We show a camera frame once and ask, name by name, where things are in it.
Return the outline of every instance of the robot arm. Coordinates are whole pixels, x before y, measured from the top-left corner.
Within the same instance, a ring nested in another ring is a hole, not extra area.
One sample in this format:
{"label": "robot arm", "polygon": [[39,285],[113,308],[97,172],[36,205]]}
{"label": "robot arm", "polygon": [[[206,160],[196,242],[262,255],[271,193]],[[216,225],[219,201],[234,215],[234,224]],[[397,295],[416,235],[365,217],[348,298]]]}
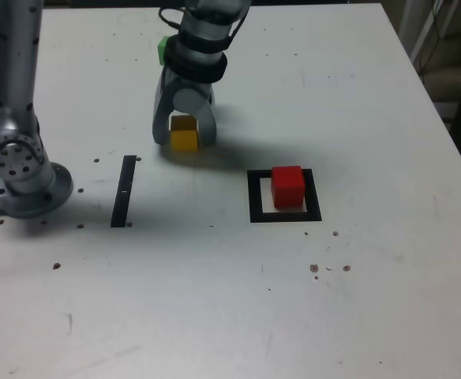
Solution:
{"label": "robot arm", "polygon": [[[250,3],[251,0],[187,0],[182,23],[170,23],[178,34],[169,38],[164,51],[165,66],[153,118],[153,138],[157,144],[165,144],[169,139],[169,116],[173,111],[197,119],[203,146],[215,143],[212,84],[225,73],[227,57],[223,51],[245,20]],[[236,21],[239,25],[230,35]]]}
{"label": "robot arm", "polygon": [[49,212],[73,182],[51,163],[34,112],[34,83],[43,0],[0,0],[0,215]]}
{"label": "robot arm", "polygon": [[[199,123],[201,144],[216,140],[212,83],[227,67],[223,53],[239,30],[251,0],[187,0],[179,30],[169,39],[159,81],[153,137],[164,144],[169,116],[178,110]],[[34,112],[43,0],[0,0],[0,215],[49,212],[73,190],[70,173],[51,163]],[[230,36],[232,24],[240,21]]]}

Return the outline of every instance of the black square outline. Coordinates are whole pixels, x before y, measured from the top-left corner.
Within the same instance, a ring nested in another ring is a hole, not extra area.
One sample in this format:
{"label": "black square outline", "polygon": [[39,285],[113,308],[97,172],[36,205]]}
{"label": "black square outline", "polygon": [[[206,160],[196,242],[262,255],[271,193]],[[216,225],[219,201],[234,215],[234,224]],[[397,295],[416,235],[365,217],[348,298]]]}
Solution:
{"label": "black square outline", "polygon": [[297,223],[305,221],[321,221],[320,206],[318,204],[317,189],[310,169],[302,170],[305,182],[306,212],[266,212],[262,210],[262,194],[260,180],[270,178],[271,170],[249,170],[248,176],[248,203],[250,223]]}

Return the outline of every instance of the black strip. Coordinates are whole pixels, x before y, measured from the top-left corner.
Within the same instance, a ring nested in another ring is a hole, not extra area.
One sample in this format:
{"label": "black strip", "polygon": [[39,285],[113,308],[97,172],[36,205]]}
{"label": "black strip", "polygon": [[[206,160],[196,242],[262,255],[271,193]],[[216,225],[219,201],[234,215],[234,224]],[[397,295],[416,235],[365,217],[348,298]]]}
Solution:
{"label": "black strip", "polygon": [[262,210],[262,195],[260,180],[270,178],[271,170],[248,171],[248,198],[250,223],[298,223],[306,221],[321,221],[320,205],[318,204],[317,189],[310,169],[302,170],[305,182],[306,212],[278,212],[264,213]]}
{"label": "black strip", "polygon": [[133,190],[136,157],[137,156],[123,157],[117,196],[114,199],[113,215],[111,216],[111,227],[126,227],[130,193]]}
{"label": "black strip", "polygon": [[[69,0],[73,8],[111,8],[111,7],[181,7],[185,0]],[[298,6],[318,4],[347,4],[348,0],[253,0],[253,6]]]}

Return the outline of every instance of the black cable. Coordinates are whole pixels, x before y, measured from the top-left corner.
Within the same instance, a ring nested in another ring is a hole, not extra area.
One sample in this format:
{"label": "black cable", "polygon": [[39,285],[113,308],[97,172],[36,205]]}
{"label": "black cable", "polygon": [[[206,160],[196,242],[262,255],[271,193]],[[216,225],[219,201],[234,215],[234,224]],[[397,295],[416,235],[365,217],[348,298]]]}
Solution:
{"label": "black cable", "polygon": [[437,15],[436,15],[436,10],[434,9],[434,0],[430,0],[430,6],[431,6],[432,13],[433,13],[434,30],[436,31],[437,40],[436,40],[436,44],[434,45],[434,48],[432,49],[429,57],[427,58],[427,62],[425,63],[423,67],[422,67],[422,54],[420,54],[420,60],[418,61],[418,75],[422,78],[422,81],[424,81],[425,70],[427,69],[427,66],[429,65],[431,59],[433,58],[434,52],[439,46],[439,42],[441,40],[439,29],[437,28]]}
{"label": "black cable", "polygon": [[174,21],[169,21],[168,19],[166,19],[163,15],[162,15],[162,12],[166,9],[172,9],[172,10],[177,10],[178,12],[183,12],[183,8],[175,8],[175,7],[165,7],[165,8],[160,8],[159,9],[159,17],[160,17],[160,20],[164,21],[166,24],[168,24],[169,26],[171,26],[172,28],[176,29],[176,30],[180,30],[180,24],[177,23],[177,22],[174,22]]}

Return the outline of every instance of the white table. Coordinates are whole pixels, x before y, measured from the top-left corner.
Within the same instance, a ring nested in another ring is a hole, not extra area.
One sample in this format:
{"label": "white table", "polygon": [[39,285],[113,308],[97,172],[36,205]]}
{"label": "white table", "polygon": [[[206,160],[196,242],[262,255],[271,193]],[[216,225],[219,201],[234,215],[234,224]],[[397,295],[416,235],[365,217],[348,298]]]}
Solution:
{"label": "white table", "polygon": [[[151,137],[167,33],[44,14],[35,107],[75,192],[2,218],[0,378],[461,378],[461,158],[381,6],[252,9],[219,146],[185,166]],[[110,229],[126,154],[133,227]],[[291,164],[323,222],[251,224],[246,170]]]}

